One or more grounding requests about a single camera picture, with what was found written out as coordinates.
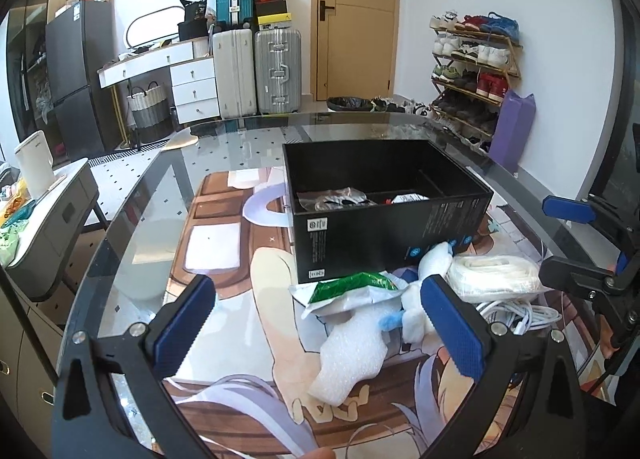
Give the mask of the white plush toy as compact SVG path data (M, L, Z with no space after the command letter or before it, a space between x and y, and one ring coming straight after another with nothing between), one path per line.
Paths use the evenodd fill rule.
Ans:
M454 252L448 242L440 242L429 249L418 264L418 278L409 283L400 296L401 308L385 315L378 327L383 332L399 329L401 341L409 345L419 345L427 335L434 333L434 325L424 305L430 295L428 290L431 288L432 278L444 279L453 259Z

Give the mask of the white bubble wrap roll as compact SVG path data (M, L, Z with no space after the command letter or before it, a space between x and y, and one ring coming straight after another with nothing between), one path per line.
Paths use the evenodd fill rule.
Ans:
M399 309L395 303L362 306L344 323L337 323L320 347L320 370L308 395L335 408L366 405L367 380L380 373L388 353L386 332L378 323Z

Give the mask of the black cardboard box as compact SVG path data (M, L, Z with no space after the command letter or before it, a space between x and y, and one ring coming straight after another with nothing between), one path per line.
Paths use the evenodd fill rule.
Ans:
M468 249L491 189L426 139L304 142L283 148L300 283L416 265L440 242ZM309 212L301 192L346 187L374 205ZM398 194L428 201L391 204Z

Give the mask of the anime printed desk mat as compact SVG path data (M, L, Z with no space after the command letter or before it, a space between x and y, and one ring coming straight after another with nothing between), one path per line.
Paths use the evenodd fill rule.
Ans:
M224 458L416 458L472 387L420 304L424 266L393 291L309 305L297 279L282 168L210 174L189 212L166 291L213 280L216 304L165 382L201 439Z

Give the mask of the purple bag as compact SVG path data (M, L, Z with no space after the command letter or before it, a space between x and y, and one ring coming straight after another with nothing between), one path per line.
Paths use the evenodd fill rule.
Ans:
M510 173L518 171L535 113L536 101L533 94L522 97L513 89L506 92L488 156Z

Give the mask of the grey side cabinet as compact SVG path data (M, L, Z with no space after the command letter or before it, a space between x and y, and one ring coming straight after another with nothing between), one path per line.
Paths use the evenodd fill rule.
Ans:
M84 158L54 172L54 186L37 201L6 272L30 301L47 300L62 283L67 262L90 214L107 228L99 187Z

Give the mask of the small white packet in box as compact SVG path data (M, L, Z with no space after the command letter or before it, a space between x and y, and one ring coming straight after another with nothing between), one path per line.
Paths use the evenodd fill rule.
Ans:
M421 201L428 201L430 200L429 197L425 197L423 196L423 194L420 193L403 193L403 194L398 194L398 196L396 196L392 201L390 201L391 204L399 204L399 203L409 203L409 202L421 202Z

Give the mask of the wooden shoe rack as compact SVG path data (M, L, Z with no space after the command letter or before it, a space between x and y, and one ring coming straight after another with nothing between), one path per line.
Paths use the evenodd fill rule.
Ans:
M459 17L450 10L432 17L430 28L437 96L427 110L463 144L486 154L506 93L521 78L520 25L495 11Z

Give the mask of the green snack packet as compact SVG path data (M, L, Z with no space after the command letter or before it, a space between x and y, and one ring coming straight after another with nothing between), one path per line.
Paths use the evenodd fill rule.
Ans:
M361 271L361 273L344 278L317 283L314 287L314 292L311 294L309 303L312 304L333 300L335 297L340 297L347 292L367 287L378 288L386 291L397 290L397 286L392 280L390 280L390 278L379 273Z

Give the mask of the white electric kettle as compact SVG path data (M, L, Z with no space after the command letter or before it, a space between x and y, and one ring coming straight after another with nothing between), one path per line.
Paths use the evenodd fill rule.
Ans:
M36 130L14 152L30 197L39 200L55 182L53 156L46 135Z

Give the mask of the woven laundry basket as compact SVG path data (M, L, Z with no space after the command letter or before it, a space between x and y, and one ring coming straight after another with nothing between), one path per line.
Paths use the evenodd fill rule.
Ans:
M147 88L134 86L127 96L134 133L142 144L158 141L174 131L164 86L152 81Z

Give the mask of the clear bag in box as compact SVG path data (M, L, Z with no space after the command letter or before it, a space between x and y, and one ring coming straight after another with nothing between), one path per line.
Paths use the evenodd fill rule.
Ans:
M309 212L336 211L374 205L364 192L352 187L301 192L297 195L297 200L300 206Z

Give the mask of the white drawer desk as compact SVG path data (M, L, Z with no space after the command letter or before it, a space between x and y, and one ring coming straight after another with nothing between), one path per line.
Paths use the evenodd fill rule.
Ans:
M207 36L171 43L98 70L102 88L112 87L147 73L168 69L171 96L179 124L220 117L213 55Z

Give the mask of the black refrigerator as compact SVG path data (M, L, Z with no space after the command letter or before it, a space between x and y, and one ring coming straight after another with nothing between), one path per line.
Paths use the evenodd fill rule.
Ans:
M66 156L75 161L112 152L122 140L111 92L98 71L116 58L109 2L80 0L46 25L54 114Z

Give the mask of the white suitcase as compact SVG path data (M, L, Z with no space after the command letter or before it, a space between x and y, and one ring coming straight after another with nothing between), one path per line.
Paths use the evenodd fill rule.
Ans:
M217 99L222 119L257 113L254 34L230 30L212 36Z

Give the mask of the wooden door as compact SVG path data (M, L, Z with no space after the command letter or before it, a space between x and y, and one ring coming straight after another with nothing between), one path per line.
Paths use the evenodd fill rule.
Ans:
M311 0L315 100L393 92L399 0Z

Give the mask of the oval black-framed mirror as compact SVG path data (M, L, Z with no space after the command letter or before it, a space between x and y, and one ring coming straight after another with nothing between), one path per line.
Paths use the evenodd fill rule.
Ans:
M136 49L157 42L173 40L179 35L179 24L183 22L182 6L171 5L144 14L131 21L126 27L124 43L129 49Z

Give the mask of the black handbag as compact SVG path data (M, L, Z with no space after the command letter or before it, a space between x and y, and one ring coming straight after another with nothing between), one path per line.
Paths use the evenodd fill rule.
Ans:
M193 40L208 34L206 9L207 0L180 0L183 7L183 22L178 24L180 41Z

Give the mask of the silver suitcase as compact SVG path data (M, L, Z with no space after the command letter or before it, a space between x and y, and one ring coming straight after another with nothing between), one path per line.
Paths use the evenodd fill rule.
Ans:
M258 109L262 114L292 113L302 103L302 36L292 28L255 35Z

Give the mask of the stacked shoe boxes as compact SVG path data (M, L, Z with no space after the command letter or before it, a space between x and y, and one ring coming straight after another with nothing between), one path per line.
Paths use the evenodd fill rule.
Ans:
M292 15L286 0L254 0L255 16L261 30L286 29L292 26Z

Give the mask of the dark glass wardrobe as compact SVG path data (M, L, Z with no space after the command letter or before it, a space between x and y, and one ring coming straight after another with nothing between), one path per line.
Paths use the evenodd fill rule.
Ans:
M19 141L46 135L56 162L66 157L47 66L46 26L69 0L13 0L6 17L6 90L10 131Z

